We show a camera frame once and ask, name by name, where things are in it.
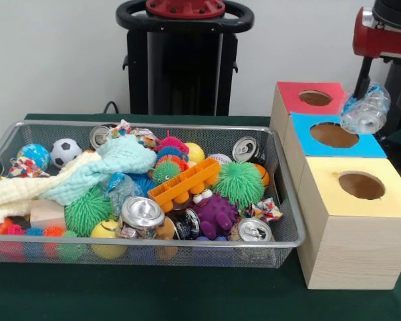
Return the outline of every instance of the wooden block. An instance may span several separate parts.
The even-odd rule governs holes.
[[[47,229],[58,226],[65,229],[64,207],[49,199],[33,201],[30,216],[31,227]]]
[[[275,87],[270,128],[283,145],[292,112],[336,115],[346,94],[337,83],[278,82]]]
[[[401,272],[401,178],[384,158],[306,157],[299,186],[309,289],[382,289]]]
[[[382,157],[386,154],[370,135],[354,135],[339,126],[337,116],[291,113],[283,145],[291,179],[299,189],[305,156]]]

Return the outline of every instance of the black cable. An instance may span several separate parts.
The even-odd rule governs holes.
[[[106,104],[106,107],[104,108],[104,111],[102,112],[103,114],[107,114],[107,111],[108,111],[108,108],[110,107],[110,105],[112,105],[112,106],[114,107],[114,112],[115,112],[115,113],[120,114],[120,113],[119,113],[118,105],[116,105],[116,103],[115,103],[114,101],[112,101],[112,100],[110,100],[110,101]]]

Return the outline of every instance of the plastic water bottle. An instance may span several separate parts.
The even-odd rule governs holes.
[[[346,102],[340,126],[352,134],[374,134],[386,123],[390,95],[378,84],[372,84],[361,100],[353,96]]]

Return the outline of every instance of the metal basket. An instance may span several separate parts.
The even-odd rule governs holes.
[[[83,149],[89,149],[89,133],[99,124],[101,123],[29,120],[14,124],[0,140],[0,174],[9,170],[9,159],[26,144],[35,142],[50,148],[59,138],[72,138]],[[273,197],[283,212],[281,220],[270,223],[275,241],[163,241],[0,235],[0,261],[278,268],[291,250],[303,242],[305,230],[299,205],[281,143],[274,132],[263,127],[163,124],[132,126],[149,128],[157,137],[165,137],[166,131],[170,129],[172,135],[182,141],[195,142],[202,146],[206,154],[220,152],[231,155],[233,145],[240,138],[256,138],[264,152],[265,168],[272,182],[265,196]],[[104,259],[92,250],[94,244],[104,245],[102,251],[114,251],[116,245],[126,245],[127,250],[119,258]],[[61,251],[65,249],[76,255],[61,255]]]

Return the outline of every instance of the soccer ball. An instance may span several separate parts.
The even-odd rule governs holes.
[[[51,160],[57,168],[61,169],[81,153],[82,149],[75,140],[63,138],[54,142],[51,151]]]

